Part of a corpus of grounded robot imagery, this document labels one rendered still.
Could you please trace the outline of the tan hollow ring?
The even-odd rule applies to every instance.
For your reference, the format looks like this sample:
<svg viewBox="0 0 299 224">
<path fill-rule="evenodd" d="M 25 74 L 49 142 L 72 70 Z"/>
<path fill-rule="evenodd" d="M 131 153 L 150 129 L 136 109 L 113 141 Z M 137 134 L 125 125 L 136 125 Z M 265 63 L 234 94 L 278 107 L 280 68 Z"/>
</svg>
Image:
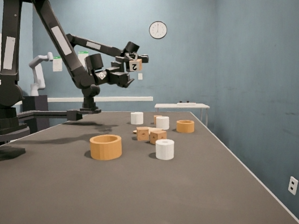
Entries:
<svg viewBox="0 0 299 224">
<path fill-rule="evenodd" d="M 96 160 L 111 160 L 122 154 L 121 138 L 116 135 L 101 135 L 90 139 L 91 157 Z"/>
</svg>

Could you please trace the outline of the orange-brown open cup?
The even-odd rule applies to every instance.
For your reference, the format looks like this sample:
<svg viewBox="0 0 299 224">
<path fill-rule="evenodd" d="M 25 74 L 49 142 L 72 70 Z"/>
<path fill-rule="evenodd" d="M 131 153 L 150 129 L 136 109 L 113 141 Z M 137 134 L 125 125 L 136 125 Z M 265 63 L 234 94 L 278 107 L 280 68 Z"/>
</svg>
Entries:
<svg viewBox="0 0 299 224">
<path fill-rule="evenodd" d="M 183 133 L 194 132 L 194 122 L 190 120 L 177 121 L 177 131 Z"/>
</svg>

